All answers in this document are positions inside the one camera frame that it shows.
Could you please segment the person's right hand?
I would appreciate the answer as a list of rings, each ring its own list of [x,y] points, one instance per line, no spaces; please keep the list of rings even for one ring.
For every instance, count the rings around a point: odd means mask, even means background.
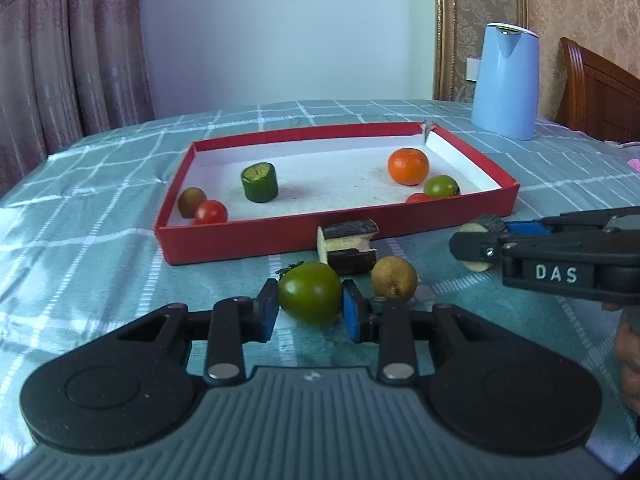
[[[605,311],[619,311],[620,316],[615,339],[615,355],[620,361],[620,388],[622,388],[622,400],[627,408],[636,414],[639,413],[639,335],[635,334],[628,323],[627,310],[615,304],[602,304]]]

